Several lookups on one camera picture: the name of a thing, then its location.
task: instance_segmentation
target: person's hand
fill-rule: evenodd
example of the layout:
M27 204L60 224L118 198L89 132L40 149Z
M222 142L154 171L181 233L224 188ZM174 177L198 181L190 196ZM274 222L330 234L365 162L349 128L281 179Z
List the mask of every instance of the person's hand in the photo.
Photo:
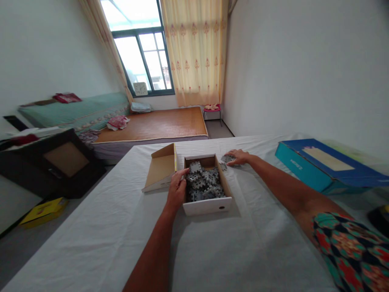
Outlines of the person's hand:
M233 150L227 152L225 155L235 156L235 160L227 163L228 166L248 163L248 161L251 157L251 155L248 152L244 152L242 149L239 149L239 150L233 149Z
M167 195L167 201L165 209L169 212L177 212L184 202L186 180L181 180L184 174L189 172L189 168L177 171L171 178L169 193Z

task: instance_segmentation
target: gray floor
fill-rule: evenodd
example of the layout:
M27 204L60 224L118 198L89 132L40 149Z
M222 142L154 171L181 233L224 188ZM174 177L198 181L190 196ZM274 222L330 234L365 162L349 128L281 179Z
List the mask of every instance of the gray floor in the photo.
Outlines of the gray floor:
M219 120L209 120L205 124L210 139L233 137L224 123L222 123L222 127L220 126ZM107 167L107 173L112 168L113 166ZM83 199L86 198L99 182L81 199L70 200L59 218L27 230L18 226L0 239L0 290L3 289L9 280L12 279L66 218L80 205Z
M234 137L223 121L222 127L220 126L220 120L206 120L205 125L207 126L208 136L210 139Z

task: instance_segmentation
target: window glass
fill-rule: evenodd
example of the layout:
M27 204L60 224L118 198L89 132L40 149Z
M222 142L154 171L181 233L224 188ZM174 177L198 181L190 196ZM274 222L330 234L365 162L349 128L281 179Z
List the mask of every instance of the window glass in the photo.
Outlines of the window glass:
M151 80L153 82L154 90L163 90L165 84L161 72L161 65L159 63L158 52L145 52L147 67L149 68Z
M140 34L139 39L141 40L143 51L157 49L155 46L154 34Z
M162 33L161 32L156 33L155 38L157 40L158 49L165 49L163 45Z
M165 51L159 51L159 56L161 58L163 76L165 77L166 81L166 89L171 89L169 66L167 64Z
M146 82L147 90L151 90L137 39L134 36L130 36L115 39L115 43L131 84L134 82Z
M101 0L111 31L161 26L156 0Z

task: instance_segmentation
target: curtain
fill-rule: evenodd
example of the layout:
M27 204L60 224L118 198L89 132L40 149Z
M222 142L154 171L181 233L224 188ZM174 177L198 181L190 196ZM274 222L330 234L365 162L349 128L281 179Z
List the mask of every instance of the curtain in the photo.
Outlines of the curtain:
M222 103L228 0L161 0L178 106Z
M116 72L119 75L129 103L134 102L133 96L128 88L127 79L120 62L119 53L116 49L112 33L109 30L107 19L105 18L103 7L100 0L79 0L84 13L92 25L98 39L103 44L111 63L114 65Z

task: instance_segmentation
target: colorful patterned shirt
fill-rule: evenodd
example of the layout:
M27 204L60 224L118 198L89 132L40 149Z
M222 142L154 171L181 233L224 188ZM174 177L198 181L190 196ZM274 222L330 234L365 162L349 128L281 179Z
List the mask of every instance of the colorful patterned shirt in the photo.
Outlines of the colorful patterned shirt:
M389 240L336 213L319 213L313 235L340 291L389 292Z

